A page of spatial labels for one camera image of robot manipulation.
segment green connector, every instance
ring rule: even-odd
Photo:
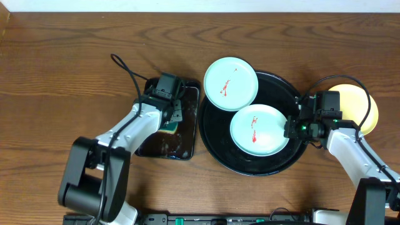
[[[175,225],[183,225],[183,218],[176,218],[175,219]]]

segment black tray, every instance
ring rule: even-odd
[[[299,114],[295,97],[300,94],[290,83],[271,73],[256,74],[259,88],[252,104],[272,106],[286,118]],[[306,150],[303,142],[290,139],[284,149],[272,156],[259,157],[245,153],[233,143],[229,131],[235,113],[217,108],[207,97],[203,99],[199,112],[199,130],[204,145],[228,169],[249,176],[268,176],[291,166]]]
[[[151,85],[156,86],[158,78],[149,79],[145,90]],[[200,83],[194,80],[186,81],[186,92],[181,99],[184,111],[183,122],[178,123],[174,134],[156,132],[149,136],[135,151],[137,156],[189,160],[194,154],[194,139],[196,136],[197,113],[200,103]]]

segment black plate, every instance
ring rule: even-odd
[[[286,118],[299,114],[295,97],[300,94],[291,84],[274,74],[256,74],[259,87],[252,104],[272,106]],[[304,143],[290,139],[284,149],[272,156],[259,157],[245,153],[233,143],[229,131],[235,113],[218,109],[207,97],[203,99],[199,113],[199,129],[204,145],[228,169],[249,176],[268,176],[291,166],[306,150]]]

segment yellow plate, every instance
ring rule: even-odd
[[[334,86],[330,91],[340,92],[340,110],[343,112],[343,119],[350,119],[360,124],[368,108],[368,98],[365,91],[351,84],[340,84]],[[361,132],[366,135],[370,133],[378,123],[378,107],[375,100],[371,97],[371,110],[361,128]]]

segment white baseboard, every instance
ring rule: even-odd
[[[11,12],[400,13],[400,0],[0,0]]]

